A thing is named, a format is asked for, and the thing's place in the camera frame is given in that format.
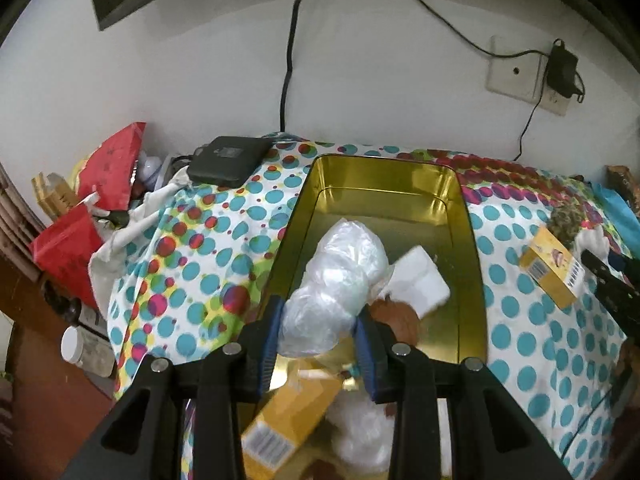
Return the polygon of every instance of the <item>white foam block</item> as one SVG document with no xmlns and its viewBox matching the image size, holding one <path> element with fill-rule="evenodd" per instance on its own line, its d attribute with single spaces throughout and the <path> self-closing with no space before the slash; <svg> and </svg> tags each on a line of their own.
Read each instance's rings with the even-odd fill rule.
<svg viewBox="0 0 640 480">
<path fill-rule="evenodd" d="M 391 277 L 378 293 L 389 294 L 394 301 L 404 301 L 423 318 L 444 303 L 451 292 L 438 267 L 422 246 L 415 246 L 394 264 Z"/>
</svg>

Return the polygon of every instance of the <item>gold metal tray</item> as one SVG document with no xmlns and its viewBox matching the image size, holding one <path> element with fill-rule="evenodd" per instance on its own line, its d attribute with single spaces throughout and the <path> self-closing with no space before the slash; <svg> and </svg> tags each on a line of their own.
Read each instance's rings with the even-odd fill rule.
<svg viewBox="0 0 640 480">
<path fill-rule="evenodd" d="M 451 297 L 422 320 L 420 350 L 452 363 L 469 356 L 486 359 L 486 314 L 476 243 L 460 184 L 455 172 L 444 166 L 368 156 L 316 158 L 273 263 L 263 301 L 271 294 L 289 297 L 320 238 L 340 218 L 360 221 L 377 234 L 390 263 L 416 245 L 422 245 L 436 262 Z M 284 384 L 286 370 L 287 360 L 278 356 L 272 388 Z M 326 455 L 321 450 L 322 432 L 320 427 L 277 479 L 298 480 L 312 458 Z M 372 478 L 386 478 L 386 474 Z"/>
</svg>

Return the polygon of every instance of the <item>white lid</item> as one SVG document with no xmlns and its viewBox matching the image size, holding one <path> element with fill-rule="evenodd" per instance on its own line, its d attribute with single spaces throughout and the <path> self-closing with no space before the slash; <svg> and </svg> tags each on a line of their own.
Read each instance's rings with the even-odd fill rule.
<svg viewBox="0 0 640 480">
<path fill-rule="evenodd" d="M 65 361 L 76 364 L 82 355 L 82 337 L 76 327 L 70 326 L 65 330 L 60 342 L 60 353 Z"/>
</svg>

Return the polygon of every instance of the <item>plastic jar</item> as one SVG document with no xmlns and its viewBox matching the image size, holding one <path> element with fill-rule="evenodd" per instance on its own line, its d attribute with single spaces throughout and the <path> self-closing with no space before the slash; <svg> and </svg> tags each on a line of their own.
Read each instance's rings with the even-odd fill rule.
<svg viewBox="0 0 640 480">
<path fill-rule="evenodd" d="M 113 371 L 115 357 L 109 343 L 81 326 L 65 330 L 60 353 L 65 361 L 100 377 L 109 377 Z"/>
</svg>

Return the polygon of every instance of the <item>power adapter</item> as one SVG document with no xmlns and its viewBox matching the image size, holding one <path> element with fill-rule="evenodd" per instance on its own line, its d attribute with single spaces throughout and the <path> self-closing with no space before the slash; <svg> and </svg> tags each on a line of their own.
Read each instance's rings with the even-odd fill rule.
<svg viewBox="0 0 640 480">
<path fill-rule="evenodd" d="M 571 98 L 574 94 L 582 101 L 584 90 L 575 85 L 578 58 L 564 47 L 563 40 L 555 40 L 546 64 L 546 84 L 562 97 Z"/>
</svg>

